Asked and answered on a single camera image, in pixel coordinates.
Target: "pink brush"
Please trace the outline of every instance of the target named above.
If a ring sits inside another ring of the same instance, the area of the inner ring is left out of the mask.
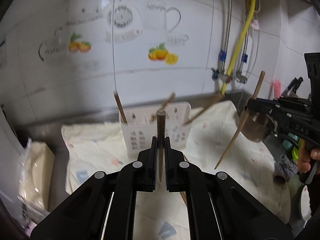
[[[279,98],[281,96],[281,81],[275,79],[272,82],[274,98]]]

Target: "white plastic container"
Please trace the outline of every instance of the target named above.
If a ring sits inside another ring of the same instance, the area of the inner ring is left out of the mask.
[[[151,147],[152,137],[157,136],[157,121],[150,122],[152,114],[161,105],[142,106],[124,109],[127,124],[123,123],[119,113],[125,145],[129,157],[137,157],[142,150]],[[169,103],[165,123],[165,136],[170,137],[171,147],[174,149],[186,146],[191,124],[182,125],[189,119],[191,106],[188,102]]]

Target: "metal pot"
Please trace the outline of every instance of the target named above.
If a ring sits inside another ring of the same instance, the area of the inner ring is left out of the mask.
[[[240,120],[243,118],[244,114],[245,110],[242,111]],[[274,128],[275,123],[270,116],[251,111],[241,131],[249,140],[261,142]]]

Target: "orange fruit decal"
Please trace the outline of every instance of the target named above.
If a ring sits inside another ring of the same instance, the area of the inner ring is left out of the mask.
[[[173,53],[168,53],[165,56],[164,62],[166,62],[168,65],[173,65],[178,62],[178,55],[175,55]]]
[[[156,54],[154,52],[148,54],[150,60],[157,60]]]
[[[77,52],[79,50],[79,45],[80,45],[79,42],[72,42],[69,44],[69,50],[71,52]]]
[[[81,34],[76,34],[75,32],[70,37],[69,51],[77,52],[78,50],[82,53],[88,52],[91,49],[91,44],[88,41],[76,41],[81,38]]]
[[[165,48],[164,43],[159,44],[156,48],[149,49],[148,58],[152,61],[164,61],[169,65],[176,64],[178,56],[176,54],[169,53]]]
[[[87,41],[82,41],[79,46],[79,51],[84,53],[88,52],[91,49],[91,44]]]
[[[157,50],[155,50],[154,53],[156,54],[156,58],[157,58],[158,60],[164,60],[164,59],[165,59],[165,56],[169,53],[169,51],[157,49]]]

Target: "silver screw head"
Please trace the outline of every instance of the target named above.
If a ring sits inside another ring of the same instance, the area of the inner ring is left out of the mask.
[[[219,173],[218,173],[218,178],[219,178],[219,179],[224,180],[224,179],[226,179],[227,177],[228,177],[228,175],[227,175],[226,173],[224,173],[224,172],[219,172]]]
[[[104,173],[102,171],[97,171],[95,174],[94,174],[94,177],[96,179],[102,179],[104,177]]]
[[[180,163],[179,163],[179,166],[182,167],[182,168],[187,168],[187,167],[189,167],[189,163],[187,163],[187,162],[180,162]]]
[[[142,162],[134,162],[134,163],[132,163],[132,166],[134,168],[140,168],[140,167],[142,167]]]

